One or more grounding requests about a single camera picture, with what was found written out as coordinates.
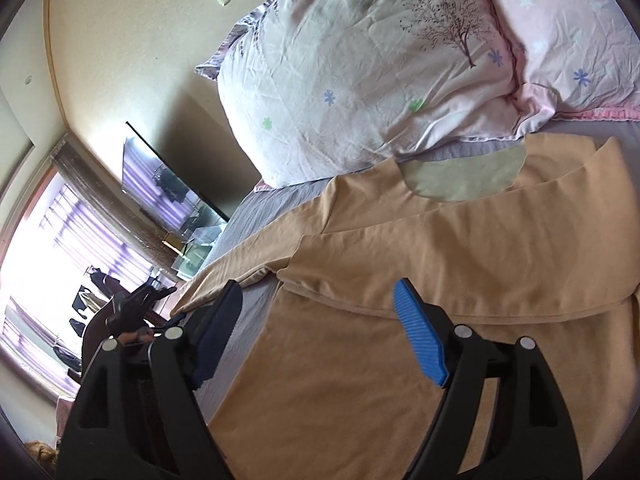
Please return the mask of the bright curtained window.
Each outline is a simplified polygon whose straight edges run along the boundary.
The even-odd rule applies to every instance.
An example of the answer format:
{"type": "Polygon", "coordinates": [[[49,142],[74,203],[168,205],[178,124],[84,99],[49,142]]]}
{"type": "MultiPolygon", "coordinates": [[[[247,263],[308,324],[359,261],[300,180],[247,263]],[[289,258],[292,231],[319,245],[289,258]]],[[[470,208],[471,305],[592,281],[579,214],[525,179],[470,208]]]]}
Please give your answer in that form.
{"type": "Polygon", "coordinates": [[[78,390],[67,372],[94,313],[77,295],[99,290],[94,269],[127,290],[166,280],[50,169],[18,216],[1,263],[1,350],[52,400],[78,390]]]}

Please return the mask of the black flat screen television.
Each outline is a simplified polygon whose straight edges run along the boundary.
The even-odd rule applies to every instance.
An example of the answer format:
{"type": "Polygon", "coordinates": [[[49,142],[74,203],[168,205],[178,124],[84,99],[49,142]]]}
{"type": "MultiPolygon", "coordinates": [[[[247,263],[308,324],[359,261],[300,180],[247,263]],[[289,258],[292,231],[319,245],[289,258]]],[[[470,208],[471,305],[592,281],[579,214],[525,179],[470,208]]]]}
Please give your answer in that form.
{"type": "Polygon", "coordinates": [[[198,229],[223,231],[229,216],[183,182],[130,122],[122,148],[122,190],[158,226],[193,240],[198,229]]]}

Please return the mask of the white tree print pillow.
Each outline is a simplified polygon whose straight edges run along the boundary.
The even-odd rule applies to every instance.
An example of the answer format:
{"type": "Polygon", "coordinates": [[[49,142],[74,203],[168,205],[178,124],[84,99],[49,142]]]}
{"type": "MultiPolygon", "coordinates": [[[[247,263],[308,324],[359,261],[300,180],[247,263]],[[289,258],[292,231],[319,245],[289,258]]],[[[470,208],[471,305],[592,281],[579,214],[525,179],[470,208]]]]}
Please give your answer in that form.
{"type": "Polygon", "coordinates": [[[267,0],[196,72],[273,188],[525,131],[489,0],[267,0]]]}

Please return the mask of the pink star print pillow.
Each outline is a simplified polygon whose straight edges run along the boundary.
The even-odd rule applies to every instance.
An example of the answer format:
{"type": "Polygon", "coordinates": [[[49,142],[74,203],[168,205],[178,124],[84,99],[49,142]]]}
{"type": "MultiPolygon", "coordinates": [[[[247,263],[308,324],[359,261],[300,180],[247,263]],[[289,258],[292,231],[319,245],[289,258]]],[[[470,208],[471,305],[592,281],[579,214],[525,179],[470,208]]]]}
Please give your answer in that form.
{"type": "Polygon", "coordinates": [[[615,0],[492,0],[518,76],[554,116],[639,119],[639,39],[615,0]]]}

